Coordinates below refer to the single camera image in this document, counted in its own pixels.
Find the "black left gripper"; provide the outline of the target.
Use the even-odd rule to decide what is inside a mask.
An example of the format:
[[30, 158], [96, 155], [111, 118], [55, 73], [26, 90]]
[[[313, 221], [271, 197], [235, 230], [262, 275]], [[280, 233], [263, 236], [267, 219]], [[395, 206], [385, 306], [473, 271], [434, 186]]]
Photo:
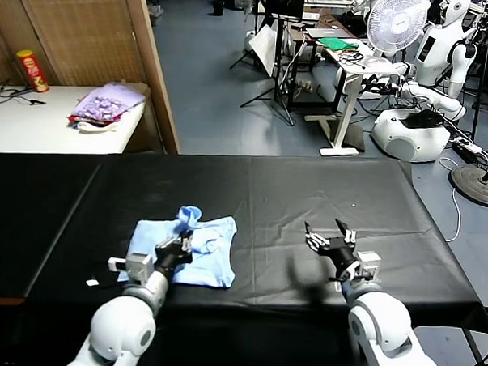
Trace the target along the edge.
[[188, 229], [181, 236], [168, 238], [155, 248], [155, 271], [163, 275], [174, 275], [178, 266], [189, 264], [192, 261], [193, 230]]

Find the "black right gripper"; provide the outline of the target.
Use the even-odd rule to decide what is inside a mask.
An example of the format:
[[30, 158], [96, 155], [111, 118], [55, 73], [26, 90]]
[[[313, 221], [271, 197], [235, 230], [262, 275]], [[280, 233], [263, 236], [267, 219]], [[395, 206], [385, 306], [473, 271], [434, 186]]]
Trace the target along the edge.
[[351, 280], [356, 276], [359, 268], [359, 260], [354, 255], [357, 232], [340, 219], [336, 219], [336, 225], [343, 237], [326, 239], [317, 232], [314, 232], [311, 225], [306, 221], [305, 243], [312, 251], [320, 251], [321, 256], [326, 256], [332, 261], [336, 270], [336, 279]]

